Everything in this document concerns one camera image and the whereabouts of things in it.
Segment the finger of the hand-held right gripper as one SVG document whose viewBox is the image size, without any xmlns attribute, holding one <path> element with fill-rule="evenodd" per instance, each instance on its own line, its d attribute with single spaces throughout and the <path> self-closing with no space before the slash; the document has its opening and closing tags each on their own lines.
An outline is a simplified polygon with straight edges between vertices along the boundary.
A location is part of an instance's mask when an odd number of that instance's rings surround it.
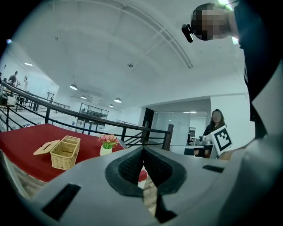
<svg viewBox="0 0 283 226">
<path fill-rule="evenodd" d="M 203 149 L 204 146 L 183 146 L 183 145 L 171 145 L 170 146 L 170 151 L 173 153 L 177 153 L 177 154 L 183 154 L 183 155 L 191 155 L 191 156 L 195 156 L 196 154 L 199 153 L 199 150 Z"/>
</svg>

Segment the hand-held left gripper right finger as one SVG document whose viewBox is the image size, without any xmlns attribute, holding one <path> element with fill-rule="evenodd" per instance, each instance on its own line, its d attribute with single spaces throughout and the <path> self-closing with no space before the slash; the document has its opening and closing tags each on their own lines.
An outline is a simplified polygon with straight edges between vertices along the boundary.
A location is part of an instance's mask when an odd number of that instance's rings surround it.
<svg viewBox="0 0 283 226">
<path fill-rule="evenodd" d="M 233 192 L 242 157 L 243 151 L 227 161 L 145 147 L 157 187 L 156 214 L 146 226 L 234 226 L 241 217 Z"/>
</svg>

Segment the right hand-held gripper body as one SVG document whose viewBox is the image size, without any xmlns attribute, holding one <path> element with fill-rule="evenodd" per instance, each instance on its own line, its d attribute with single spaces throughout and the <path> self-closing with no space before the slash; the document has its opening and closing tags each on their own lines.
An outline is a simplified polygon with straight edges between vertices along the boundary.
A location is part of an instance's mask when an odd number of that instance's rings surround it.
<svg viewBox="0 0 283 226">
<path fill-rule="evenodd" d="M 199 144 L 203 146 L 212 146 L 210 158 L 218 158 L 221 154 L 232 147 L 232 140 L 229 136 L 227 126 L 224 125 L 208 135 L 199 138 Z"/>
</svg>

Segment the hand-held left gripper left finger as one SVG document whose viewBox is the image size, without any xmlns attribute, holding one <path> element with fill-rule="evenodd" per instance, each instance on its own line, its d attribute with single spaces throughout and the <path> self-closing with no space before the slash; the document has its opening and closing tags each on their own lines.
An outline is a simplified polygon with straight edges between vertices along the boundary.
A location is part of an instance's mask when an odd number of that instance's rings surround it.
<svg viewBox="0 0 283 226">
<path fill-rule="evenodd" d="M 158 226 L 137 183 L 147 152 L 158 150 L 129 148 L 76 164 L 32 198 L 36 215 L 47 226 Z"/>
</svg>

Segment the wicker basket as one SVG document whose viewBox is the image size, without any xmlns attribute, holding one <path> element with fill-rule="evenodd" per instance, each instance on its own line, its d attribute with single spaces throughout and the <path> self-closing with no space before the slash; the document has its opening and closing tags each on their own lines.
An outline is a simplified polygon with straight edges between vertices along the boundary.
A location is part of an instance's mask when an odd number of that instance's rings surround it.
<svg viewBox="0 0 283 226">
<path fill-rule="evenodd" d="M 69 170 L 75 163 L 80 150 L 80 138 L 65 136 L 50 152 L 52 167 Z"/>
</svg>

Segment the person's right forearm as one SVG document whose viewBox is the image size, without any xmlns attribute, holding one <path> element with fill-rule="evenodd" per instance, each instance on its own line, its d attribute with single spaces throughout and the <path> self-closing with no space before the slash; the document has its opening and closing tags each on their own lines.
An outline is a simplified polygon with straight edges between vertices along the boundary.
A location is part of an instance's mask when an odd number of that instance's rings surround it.
<svg viewBox="0 0 283 226">
<path fill-rule="evenodd" d="M 230 151 L 226 151 L 226 152 L 222 153 L 222 154 L 219 156 L 218 159 L 229 161 L 230 158 L 231 158 L 231 156 L 232 156 L 232 154 L 233 154 L 234 152 L 236 152 L 236 151 L 241 151 L 241 150 L 245 149 L 249 144 L 250 144 L 250 142 L 247 143 L 246 145 L 242 146 L 242 147 L 237 148 L 237 149 L 233 149 L 233 150 L 230 150 Z"/>
</svg>

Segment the person's right hand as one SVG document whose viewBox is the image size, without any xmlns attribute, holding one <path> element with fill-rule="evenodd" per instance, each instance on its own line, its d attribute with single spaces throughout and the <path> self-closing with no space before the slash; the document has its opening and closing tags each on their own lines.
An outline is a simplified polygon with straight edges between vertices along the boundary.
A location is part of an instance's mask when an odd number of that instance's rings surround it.
<svg viewBox="0 0 283 226">
<path fill-rule="evenodd" d="M 194 156 L 202 158 L 210 158 L 211 151 L 209 149 L 195 149 Z"/>
</svg>

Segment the dark door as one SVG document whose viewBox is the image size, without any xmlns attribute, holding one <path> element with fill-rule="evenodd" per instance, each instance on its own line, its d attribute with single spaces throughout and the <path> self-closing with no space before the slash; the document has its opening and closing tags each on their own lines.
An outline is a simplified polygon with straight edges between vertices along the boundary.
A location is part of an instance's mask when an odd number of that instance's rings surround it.
<svg viewBox="0 0 283 226">
<path fill-rule="evenodd" d="M 144 120 L 143 120 L 143 127 L 151 128 L 153 122 L 154 110 L 149 108 L 145 109 Z"/>
</svg>

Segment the pink flowers in white pot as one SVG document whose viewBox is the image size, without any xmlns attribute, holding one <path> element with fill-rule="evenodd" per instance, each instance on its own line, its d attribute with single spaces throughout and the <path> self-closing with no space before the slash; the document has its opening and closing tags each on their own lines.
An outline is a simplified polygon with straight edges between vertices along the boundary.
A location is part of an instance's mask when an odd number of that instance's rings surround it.
<svg viewBox="0 0 283 226">
<path fill-rule="evenodd" d="M 101 135 L 99 137 L 99 141 L 102 142 L 99 155 L 104 156 L 107 154 L 111 154 L 113 151 L 113 148 L 119 144 L 118 138 L 113 134 L 106 134 Z"/>
</svg>

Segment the woven wicker lid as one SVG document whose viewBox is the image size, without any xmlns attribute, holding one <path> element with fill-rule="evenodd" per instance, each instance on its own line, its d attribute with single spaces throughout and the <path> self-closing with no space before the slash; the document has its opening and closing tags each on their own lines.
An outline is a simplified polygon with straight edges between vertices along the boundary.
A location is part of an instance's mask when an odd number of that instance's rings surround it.
<svg viewBox="0 0 283 226">
<path fill-rule="evenodd" d="M 47 142 L 43 144 L 40 148 L 38 148 L 38 150 L 35 151 L 33 155 L 41 155 L 41 154 L 50 153 L 59 143 L 60 143 L 60 140 Z"/>
</svg>

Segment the black metal railing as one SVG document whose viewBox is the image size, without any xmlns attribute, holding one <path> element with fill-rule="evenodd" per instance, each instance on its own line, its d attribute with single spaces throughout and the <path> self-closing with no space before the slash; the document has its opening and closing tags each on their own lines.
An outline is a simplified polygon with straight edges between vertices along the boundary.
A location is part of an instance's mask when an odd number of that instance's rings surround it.
<svg viewBox="0 0 283 226">
<path fill-rule="evenodd" d="M 7 88 L 8 90 L 10 90 L 12 93 L 16 93 L 17 95 L 19 95 L 20 97 L 24 97 L 27 98 L 29 100 L 31 100 L 32 102 L 38 104 L 38 105 L 42 105 L 44 107 L 47 108 L 46 110 L 46 115 L 43 117 L 45 118 L 45 122 L 48 123 L 49 121 L 54 121 L 53 119 L 50 118 L 50 111 L 53 109 L 56 112 L 61 112 L 63 114 L 66 115 L 70 115 L 73 117 L 77 117 L 77 118 L 84 118 L 90 121 L 93 121 L 96 124 L 105 124 L 105 125 L 110 125 L 110 126 L 115 126 L 115 127 L 120 127 L 122 128 L 122 133 L 121 134 L 116 134 L 116 136 L 121 137 L 121 140 L 123 142 L 125 142 L 125 138 L 128 137 L 129 139 L 135 138 L 135 139 L 144 139 L 143 136 L 130 136 L 126 134 L 126 130 L 127 129 L 133 129 L 133 130 L 139 130 L 141 134 L 143 133 L 147 133 L 147 132 L 154 132 L 154 133 L 162 133 L 164 134 L 163 142 L 162 143 L 145 143 L 144 141 L 142 142 L 143 146 L 151 146 L 151 145 L 161 145 L 163 150 L 167 150 L 167 135 L 168 135 L 168 131 L 162 131 L 162 130 L 156 130 L 156 129 L 150 129 L 150 128 L 145 128 L 145 127 L 140 127 L 140 126 L 136 126 L 136 125 L 130 125 L 130 124 L 123 124 L 123 123 L 118 123 L 118 122 L 113 122 L 113 121 L 108 121 L 108 120 L 104 120 L 104 119 L 100 119 L 100 118 L 96 118 L 96 117 L 92 117 L 89 115 L 85 115 L 85 114 L 81 114 L 69 109 L 65 109 L 62 108 L 60 106 L 54 105 L 52 103 L 43 101 L 39 98 L 36 98 L 32 95 L 30 95 L 29 93 L 23 92 L 20 89 L 10 86 L 9 84 L 2 82 L 1 85 L 5 88 Z"/>
</svg>

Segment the red tablecloth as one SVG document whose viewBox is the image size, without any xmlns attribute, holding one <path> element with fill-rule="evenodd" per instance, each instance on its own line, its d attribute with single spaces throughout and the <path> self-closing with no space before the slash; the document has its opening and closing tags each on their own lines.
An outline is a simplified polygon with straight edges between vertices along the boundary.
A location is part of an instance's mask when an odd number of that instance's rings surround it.
<svg viewBox="0 0 283 226">
<path fill-rule="evenodd" d="M 69 170 L 52 167 L 51 153 L 35 155 L 47 143 L 59 147 L 66 136 L 80 139 L 76 162 Z M 72 132 L 51 124 L 41 124 L 0 133 L 0 150 L 22 171 L 46 183 L 45 189 L 65 185 L 97 188 L 99 185 L 136 187 L 145 167 L 148 147 L 123 149 L 118 144 L 110 154 L 101 156 L 98 137 Z"/>
</svg>

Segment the person's black shirt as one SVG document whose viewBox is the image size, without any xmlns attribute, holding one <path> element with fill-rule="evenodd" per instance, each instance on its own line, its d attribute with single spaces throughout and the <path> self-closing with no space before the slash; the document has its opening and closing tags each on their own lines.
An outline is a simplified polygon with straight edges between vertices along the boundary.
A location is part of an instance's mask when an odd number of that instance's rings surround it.
<svg viewBox="0 0 283 226">
<path fill-rule="evenodd" d="M 234 8 L 239 45 L 245 56 L 244 79 L 250 102 L 268 83 L 281 58 L 277 46 L 281 6 L 261 0 L 238 0 Z"/>
</svg>

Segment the dark wooden post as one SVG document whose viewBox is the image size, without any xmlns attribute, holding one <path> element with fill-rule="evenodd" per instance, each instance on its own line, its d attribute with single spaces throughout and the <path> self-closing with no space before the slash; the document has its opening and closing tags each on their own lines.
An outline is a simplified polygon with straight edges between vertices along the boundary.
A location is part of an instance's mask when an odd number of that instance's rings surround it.
<svg viewBox="0 0 283 226">
<path fill-rule="evenodd" d="M 169 124 L 168 125 L 168 135 L 167 135 L 167 150 L 170 150 L 170 145 L 171 145 L 171 140 L 172 140 L 172 135 L 173 135 L 173 129 L 174 125 Z"/>
</svg>

